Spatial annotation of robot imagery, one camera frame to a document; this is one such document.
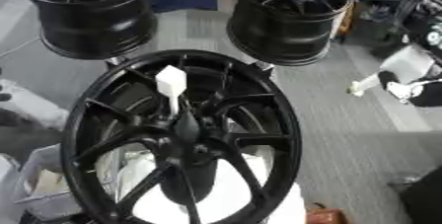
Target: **gray carpet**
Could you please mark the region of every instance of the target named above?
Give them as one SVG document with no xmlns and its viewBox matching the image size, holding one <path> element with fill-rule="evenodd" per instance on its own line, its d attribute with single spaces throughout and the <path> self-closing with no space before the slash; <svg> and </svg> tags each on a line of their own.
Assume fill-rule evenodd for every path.
<svg viewBox="0 0 442 224">
<path fill-rule="evenodd" d="M 226 12 L 199 11 L 161 15 L 155 39 L 131 56 L 199 48 L 252 61 L 228 41 L 228 17 Z M 0 27 L 2 53 L 37 37 L 36 9 L 27 0 L 0 0 Z M 307 201 L 342 208 L 352 223 L 404 224 L 406 216 L 387 182 L 402 174 L 425 174 L 441 164 L 442 110 L 400 105 L 380 90 L 363 98 L 345 94 L 351 81 L 372 73 L 378 64 L 362 47 L 333 44 L 324 61 L 277 67 L 274 77 L 302 125 L 298 183 Z M 105 72 L 103 62 L 61 58 L 39 41 L 0 59 L 0 67 L 5 78 L 67 109 Z"/>
</svg>

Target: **glossy black finish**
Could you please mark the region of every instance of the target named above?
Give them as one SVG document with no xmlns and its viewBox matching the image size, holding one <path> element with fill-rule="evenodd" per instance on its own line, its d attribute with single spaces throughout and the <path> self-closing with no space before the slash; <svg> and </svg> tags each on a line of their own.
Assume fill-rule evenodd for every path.
<svg viewBox="0 0 442 224">
<path fill-rule="evenodd" d="M 41 39 L 56 53 L 77 59 L 105 59 L 151 38 L 156 20 L 147 0 L 32 0 Z"/>
<path fill-rule="evenodd" d="M 324 57 L 332 22 L 352 0 L 239 0 L 227 31 L 245 53 L 265 62 L 304 65 Z"/>
<path fill-rule="evenodd" d="M 167 65 L 180 67 L 188 80 L 182 112 L 173 117 L 165 97 L 155 91 L 154 76 Z M 232 130 L 228 118 L 243 130 Z M 182 137 L 184 128 L 188 133 Z M 116 66 L 80 98 L 64 134 L 66 180 L 90 216 L 107 224 L 148 223 L 133 216 L 132 208 L 157 185 L 186 207 L 189 223 L 200 223 L 196 204 L 210 192 L 220 159 L 241 174 L 252 199 L 216 223 L 259 223 L 291 189 L 301 158 L 298 121 L 278 88 L 254 67 L 199 50 L 156 52 Z M 94 164 L 135 142 L 155 155 L 157 168 L 115 203 L 100 186 Z M 263 187 L 242 156 L 245 147 L 257 145 L 275 151 Z"/>
</svg>

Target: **white plastic stand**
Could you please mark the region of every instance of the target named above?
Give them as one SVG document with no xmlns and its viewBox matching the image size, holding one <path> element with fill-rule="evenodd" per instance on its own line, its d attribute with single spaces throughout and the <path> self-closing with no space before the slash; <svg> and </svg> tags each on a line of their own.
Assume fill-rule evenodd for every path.
<svg viewBox="0 0 442 224">
<path fill-rule="evenodd" d="M 171 116 L 180 112 L 179 96 L 187 88 L 187 76 L 184 71 L 172 65 L 167 66 L 155 77 L 158 92 L 169 98 Z"/>
</svg>

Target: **white plug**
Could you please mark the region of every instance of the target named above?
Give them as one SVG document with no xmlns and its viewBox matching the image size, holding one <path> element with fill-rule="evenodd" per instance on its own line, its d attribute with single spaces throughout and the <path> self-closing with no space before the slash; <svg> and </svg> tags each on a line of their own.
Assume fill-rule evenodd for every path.
<svg viewBox="0 0 442 224">
<path fill-rule="evenodd" d="M 155 76 L 158 92 L 169 98 L 171 115 L 180 111 L 179 96 L 187 88 L 187 76 L 184 71 L 172 65 L 164 68 Z"/>
</svg>

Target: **black wheel rim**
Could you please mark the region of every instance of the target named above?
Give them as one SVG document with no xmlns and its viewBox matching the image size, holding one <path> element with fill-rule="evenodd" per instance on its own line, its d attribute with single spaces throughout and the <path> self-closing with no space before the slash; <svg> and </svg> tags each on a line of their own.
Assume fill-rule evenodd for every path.
<svg viewBox="0 0 442 224">
<path fill-rule="evenodd" d="M 187 209 L 189 223 L 201 223 L 196 210 L 199 199 L 195 198 L 194 187 L 187 176 L 196 163 L 188 163 L 184 155 L 176 154 L 178 152 L 173 152 L 171 156 L 180 161 L 171 162 L 171 156 L 164 158 L 164 153 L 159 150 L 160 138 L 173 139 L 171 145 L 183 142 L 182 139 L 180 143 L 175 142 L 177 136 L 173 133 L 173 126 L 181 118 L 169 119 L 164 106 L 165 98 L 155 92 L 153 77 L 167 65 L 180 67 L 187 73 L 188 88 L 181 99 L 184 111 L 181 114 L 192 114 L 200 134 L 195 142 L 186 146 L 203 146 L 207 150 L 207 156 L 201 159 L 204 162 L 212 163 L 218 159 L 229 162 L 251 190 L 252 200 L 249 204 L 215 223 L 259 223 L 282 201 L 298 173 L 301 158 L 298 121 L 283 94 L 258 70 L 238 60 L 207 51 L 168 50 L 148 54 L 119 65 L 86 91 L 70 115 L 61 144 L 62 166 L 74 196 L 100 223 L 149 223 L 133 216 L 131 210 L 134 203 L 152 186 L 163 185 L 165 180 L 170 179 L 170 173 L 175 173 L 181 176 L 183 182 L 183 205 Z M 140 110 L 130 102 L 130 108 L 118 108 L 114 103 L 115 98 L 124 93 L 121 86 L 127 86 L 127 83 L 139 83 L 146 87 L 151 102 L 138 103 L 142 104 Z M 250 123 L 252 120 L 244 115 L 246 113 L 254 114 L 254 119 L 260 121 L 259 125 L 257 122 L 255 124 L 264 128 L 256 132 Z M 102 114 L 108 120 L 102 118 L 100 122 L 91 122 Z M 227 117 L 233 118 L 248 132 L 229 132 L 226 129 Z M 120 128 L 115 130 L 111 138 L 103 140 L 103 135 L 96 133 L 97 129 L 102 129 L 109 136 L 111 124 L 115 125 L 116 121 Z M 150 140 L 135 137 L 140 134 L 149 134 Z M 106 194 L 91 167 L 105 152 L 134 141 L 152 153 L 160 153 L 156 156 L 157 169 L 115 203 Z M 275 150 L 273 166 L 263 187 L 241 155 L 243 147 L 256 145 L 271 146 Z"/>
<path fill-rule="evenodd" d="M 156 18 L 147 0 L 32 0 L 41 40 L 75 59 L 106 59 L 138 48 L 152 38 Z"/>
<path fill-rule="evenodd" d="M 278 65 L 314 63 L 328 52 L 332 24 L 353 0 L 238 0 L 227 26 L 248 55 Z"/>
</svg>

